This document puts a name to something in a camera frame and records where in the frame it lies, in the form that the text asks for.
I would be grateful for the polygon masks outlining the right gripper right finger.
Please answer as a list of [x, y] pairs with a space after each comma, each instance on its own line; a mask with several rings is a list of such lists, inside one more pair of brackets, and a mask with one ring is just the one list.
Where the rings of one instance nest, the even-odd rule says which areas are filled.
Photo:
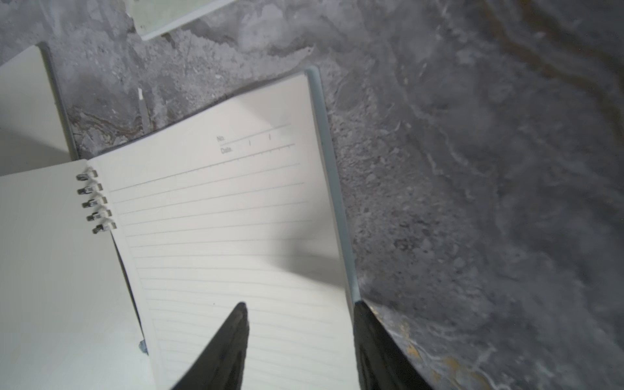
[[432, 390], [363, 301], [354, 304], [354, 347], [361, 389]]

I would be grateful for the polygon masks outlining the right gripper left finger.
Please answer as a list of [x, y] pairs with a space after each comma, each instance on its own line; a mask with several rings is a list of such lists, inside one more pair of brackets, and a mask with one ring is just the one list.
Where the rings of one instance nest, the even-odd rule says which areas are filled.
[[175, 390], [241, 390], [250, 336], [248, 309], [239, 302]]

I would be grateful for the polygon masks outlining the large cream notebook blue label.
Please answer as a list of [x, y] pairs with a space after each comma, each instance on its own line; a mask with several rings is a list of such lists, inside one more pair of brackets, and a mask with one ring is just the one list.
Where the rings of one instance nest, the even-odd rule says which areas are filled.
[[1, 65], [1, 174], [79, 159], [48, 46]]

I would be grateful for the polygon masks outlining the pale green spiral notebook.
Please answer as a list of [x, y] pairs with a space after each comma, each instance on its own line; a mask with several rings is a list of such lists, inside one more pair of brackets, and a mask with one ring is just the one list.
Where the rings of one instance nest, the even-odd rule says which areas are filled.
[[126, 13], [143, 41], [166, 34], [234, 0], [127, 0]]

